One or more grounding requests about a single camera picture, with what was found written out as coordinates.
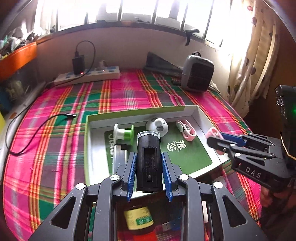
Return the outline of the right hand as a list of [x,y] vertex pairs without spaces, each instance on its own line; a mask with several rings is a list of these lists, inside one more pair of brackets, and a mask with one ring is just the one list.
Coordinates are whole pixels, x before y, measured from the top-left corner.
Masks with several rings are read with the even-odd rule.
[[286,199],[288,198],[286,208],[290,209],[295,206],[295,189],[287,187],[283,192],[273,193],[269,189],[261,186],[260,204],[263,207],[268,207],[274,201],[274,198]]

